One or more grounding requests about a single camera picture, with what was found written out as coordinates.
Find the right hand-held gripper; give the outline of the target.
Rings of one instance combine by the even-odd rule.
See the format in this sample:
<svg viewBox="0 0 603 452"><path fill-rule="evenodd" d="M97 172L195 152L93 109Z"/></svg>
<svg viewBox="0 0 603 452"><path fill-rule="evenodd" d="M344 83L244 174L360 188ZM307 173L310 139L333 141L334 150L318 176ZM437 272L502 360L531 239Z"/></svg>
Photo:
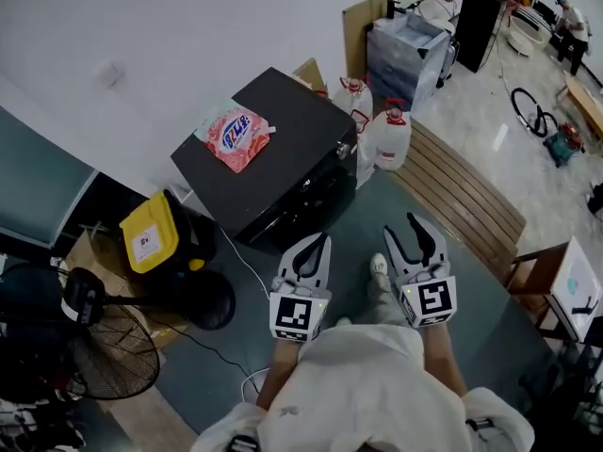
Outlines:
<svg viewBox="0 0 603 452"><path fill-rule="evenodd" d="M450 274L449 263L446 262L446 240L421 216L408 213L407 218L422 252L420 262L431 267L418 271L411 278L417 259L407 255L397 235L388 226L383 227L385 246L398 276L395 286L399 304L412 328L445 323L457 312L456 279Z"/></svg>

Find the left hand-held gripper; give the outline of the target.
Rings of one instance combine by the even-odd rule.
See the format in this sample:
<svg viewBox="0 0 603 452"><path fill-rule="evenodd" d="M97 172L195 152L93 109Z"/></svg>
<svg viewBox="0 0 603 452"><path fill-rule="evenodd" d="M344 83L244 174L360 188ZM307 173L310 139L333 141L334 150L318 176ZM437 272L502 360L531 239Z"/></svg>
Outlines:
<svg viewBox="0 0 603 452"><path fill-rule="evenodd" d="M332 293L328 283L332 241L327 234L311 234L282 256L278 276L269 293L269 329L274 338L298 343L319 333Z"/></svg>

